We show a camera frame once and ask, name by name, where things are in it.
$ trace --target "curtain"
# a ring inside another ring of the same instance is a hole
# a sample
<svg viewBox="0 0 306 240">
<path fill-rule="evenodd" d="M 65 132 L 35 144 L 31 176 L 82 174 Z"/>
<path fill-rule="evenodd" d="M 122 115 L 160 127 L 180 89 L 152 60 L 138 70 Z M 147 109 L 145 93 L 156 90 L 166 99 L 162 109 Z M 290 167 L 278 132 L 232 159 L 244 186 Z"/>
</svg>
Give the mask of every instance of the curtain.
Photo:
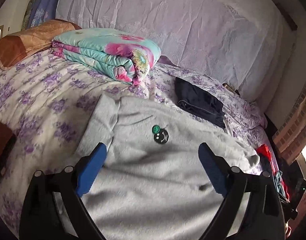
<svg viewBox="0 0 306 240">
<path fill-rule="evenodd" d="M 306 83 L 291 113 L 273 136 L 280 157 L 290 165 L 306 145 Z"/>
</svg>

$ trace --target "red cloth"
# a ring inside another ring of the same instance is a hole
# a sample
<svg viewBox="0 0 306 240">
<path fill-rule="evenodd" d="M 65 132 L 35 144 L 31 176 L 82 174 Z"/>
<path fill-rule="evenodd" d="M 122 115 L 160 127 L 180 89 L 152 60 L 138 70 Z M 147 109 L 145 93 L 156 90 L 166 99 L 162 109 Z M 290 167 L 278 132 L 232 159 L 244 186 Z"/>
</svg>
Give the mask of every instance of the red cloth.
<svg viewBox="0 0 306 240">
<path fill-rule="evenodd" d="M 268 146 L 266 144 L 263 144 L 259 148 L 256 149 L 256 152 L 258 154 L 262 154 L 265 157 L 267 157 L 267 159 L 269 160 L 269 163 L 271 165 L 273 175 L 274 175 L 277 170 L 275 169 L 275 166 L 273 164 L 272 155 L 271 155 L 271 152 L 269 151 Z M 281 184 L 282 184 L 282 186 L 284 188 L 285 196 L 286 196 L 287 200 L 290 200 L 290 196 L 289 196 L 289 192 L 288 192 L 287 186 L 285 185 L 283 180 L 281 180 Z"/>
</svg>

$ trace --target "green button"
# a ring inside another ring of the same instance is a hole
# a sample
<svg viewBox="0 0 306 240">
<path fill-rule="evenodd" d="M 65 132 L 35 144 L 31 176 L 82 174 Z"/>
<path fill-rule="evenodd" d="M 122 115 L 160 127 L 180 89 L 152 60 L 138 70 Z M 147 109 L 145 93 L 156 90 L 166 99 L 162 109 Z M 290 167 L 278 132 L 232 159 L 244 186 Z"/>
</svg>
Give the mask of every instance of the green button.
<svg viewBox="0 0 306 240">
<path fill-rule="evenodd" d="M 160 127 L 158 125 L 154 125 L 152 127 L 152 133 L 157 134 L 160 131 Z"/>
</svg>

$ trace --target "folded dark pants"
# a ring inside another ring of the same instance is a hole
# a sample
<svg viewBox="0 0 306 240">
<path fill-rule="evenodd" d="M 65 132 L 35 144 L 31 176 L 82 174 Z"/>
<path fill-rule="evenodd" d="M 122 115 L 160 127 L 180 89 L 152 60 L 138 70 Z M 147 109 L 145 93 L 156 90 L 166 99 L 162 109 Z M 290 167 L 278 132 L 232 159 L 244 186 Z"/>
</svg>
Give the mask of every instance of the folded dark pants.
<svg viewBox="0 0 306 240">
<path fill-rule="evenodd" d="M 209 92 L 181 78 L 175 78 L 175 93 L 181 109 L 225 128 L 223 103 Z"/>
</svg>

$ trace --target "orange pillowcase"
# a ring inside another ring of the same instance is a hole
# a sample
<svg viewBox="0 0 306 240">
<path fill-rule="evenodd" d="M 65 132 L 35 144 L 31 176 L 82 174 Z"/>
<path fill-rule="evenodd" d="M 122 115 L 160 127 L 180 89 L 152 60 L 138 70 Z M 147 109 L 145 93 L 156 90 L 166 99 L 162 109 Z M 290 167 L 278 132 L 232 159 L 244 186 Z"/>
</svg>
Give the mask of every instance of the orange pillowcase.
<svg viewBox="0 0 306 240">
<path fill-rule="evenodd" d="M 9 70 L 22 59 L 50 48 L 56 35 L 80 29 L 81 27 L 74 23 L 55 19 L 6 35 L 0 40 L 0 68 Z"/>
</svg>

